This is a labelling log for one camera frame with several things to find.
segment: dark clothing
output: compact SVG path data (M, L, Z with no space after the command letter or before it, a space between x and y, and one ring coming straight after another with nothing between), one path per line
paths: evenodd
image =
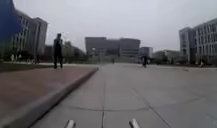
M62 51L61 51L61 43L62 43L62 40L61 39L55 39L54 40L54 52L55 54L60 54Z
M61 48L61 39L54 40L54 68L57 68L57 58L60 62L60 67L63 67L63 57L62 57L62 48Z
M142 65L143 66L147 65L147 57L146 56L142 57Z

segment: overcast sky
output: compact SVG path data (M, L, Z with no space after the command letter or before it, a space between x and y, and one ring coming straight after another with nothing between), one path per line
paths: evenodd
M14 0L16 8L49 23L56 33L85 49L85 36L138 38L155 50L179 49L179 29L217 17L217 0Z

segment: paved ground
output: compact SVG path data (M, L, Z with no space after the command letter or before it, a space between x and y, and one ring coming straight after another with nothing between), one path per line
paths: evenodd
M217 70L104 65L33 128L217 128Z
M0 73L0 119L71 84L94 68L47 68Z

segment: walking person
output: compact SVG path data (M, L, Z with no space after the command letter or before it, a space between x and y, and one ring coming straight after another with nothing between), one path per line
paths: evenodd
M61 34L58 33L56 39L54 40L54 69L57 68L57 59L59 59L60 67L63 67L63 57L62 57L62 39Z

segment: campus building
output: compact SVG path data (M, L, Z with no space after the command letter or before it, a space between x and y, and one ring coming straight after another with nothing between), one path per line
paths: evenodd
M40 18L31 18L17 10L22 25L22 32L12 36L0 45L0 55L16 54L28 51L29 54L43 54L47 32L47 22Z
M87 54L95 56L137 57L140 46L140 40L130 38L86 37L85 43Z
M179 31L181 54L188 62L217 56L217 18Z

